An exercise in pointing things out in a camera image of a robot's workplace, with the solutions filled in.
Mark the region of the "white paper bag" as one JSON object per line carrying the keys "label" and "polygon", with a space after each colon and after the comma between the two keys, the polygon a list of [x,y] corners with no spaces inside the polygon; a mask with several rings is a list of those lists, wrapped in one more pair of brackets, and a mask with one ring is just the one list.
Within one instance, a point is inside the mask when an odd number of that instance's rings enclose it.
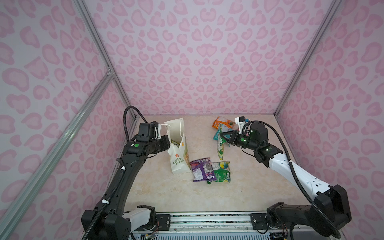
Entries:
{"label": "white paper bag", "polygon": [[167,121],[164,123],[164,126],[167,127],[167,136],[170,142],[174,140],[181,143],[179,148],[171,143],[168,149],[172,173],[174,175],[190,173],[191,168],[184,119],[179,118]]}

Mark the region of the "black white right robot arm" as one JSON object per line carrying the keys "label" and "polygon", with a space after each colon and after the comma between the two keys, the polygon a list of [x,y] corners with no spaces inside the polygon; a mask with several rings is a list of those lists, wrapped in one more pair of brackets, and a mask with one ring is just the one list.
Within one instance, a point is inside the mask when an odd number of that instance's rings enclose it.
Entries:
{"label": "black white right robot arm", "polygon": [[294,163],[280,135],[276,135],[281,148],[269,142],[268,131],[277,131],[262,121],[245,123],[239,130],[220,134],[232,146],[245,153],[253,151],[258,163],[275,171],[296,187],[308,201],[308,205],[276,203],[266,210],[265,226],[278,229],[289,227],[293,238],[295,226],[311,227],[323,237],[341,238],[340,230],[352,220],[347,191],[340,185],[330,185],[313,176]]}

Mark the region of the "green Fox's candy packet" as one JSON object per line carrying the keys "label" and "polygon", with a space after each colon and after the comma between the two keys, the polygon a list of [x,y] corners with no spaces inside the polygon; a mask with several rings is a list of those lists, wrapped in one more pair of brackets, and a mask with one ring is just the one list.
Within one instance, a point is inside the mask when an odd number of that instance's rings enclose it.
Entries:
{"label": "green Fox's candy packet", "polygon": [[180,147],[180,142],[177,142],[177,141],[174,141],[174,140],[171,140],[171,143],[173,144],[173,145],[175,145],[177,148],[179,148]]}

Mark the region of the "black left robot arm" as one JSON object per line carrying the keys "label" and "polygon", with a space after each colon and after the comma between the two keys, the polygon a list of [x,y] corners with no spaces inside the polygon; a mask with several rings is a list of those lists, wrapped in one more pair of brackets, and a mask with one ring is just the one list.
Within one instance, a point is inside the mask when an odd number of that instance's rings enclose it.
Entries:
{"label": "black left robot arm", "polygon": [[119,171],[115,174],[106,193],[93,210],[86,210],[81,223],[84,240],[126,240],[132,232],[158,227],[154,207],[140,205],[126,213],[124,207],[137,174],[149,155],[167,151],[171,146],[168,136],[148,142],[129,142],[118,158]]}

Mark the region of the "purple candy packet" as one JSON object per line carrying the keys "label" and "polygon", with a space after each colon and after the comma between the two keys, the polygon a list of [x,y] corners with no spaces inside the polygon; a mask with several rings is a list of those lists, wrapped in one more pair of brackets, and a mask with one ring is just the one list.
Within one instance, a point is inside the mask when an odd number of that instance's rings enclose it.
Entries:
{"label": "purple candy packet", "polygon": [[210,158],[203,158],[190,162],[191,170],[194,176],[193,182],[215,181],[216,175]]}

